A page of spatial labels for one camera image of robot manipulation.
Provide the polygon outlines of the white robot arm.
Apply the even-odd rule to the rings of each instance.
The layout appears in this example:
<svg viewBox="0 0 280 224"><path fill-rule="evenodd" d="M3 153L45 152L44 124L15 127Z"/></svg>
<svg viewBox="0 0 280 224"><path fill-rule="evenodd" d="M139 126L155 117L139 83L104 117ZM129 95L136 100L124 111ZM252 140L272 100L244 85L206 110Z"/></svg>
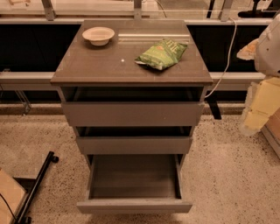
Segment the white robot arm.
<svg viewBox="0 0 280 224"><path fill-rule="evenodd" d="M241 114L240 132L253 136L280 108L280 15L275 16L259 38L244 46L237 57L253 60L255 70L265 75L258 84L251 83Z"/></svg>

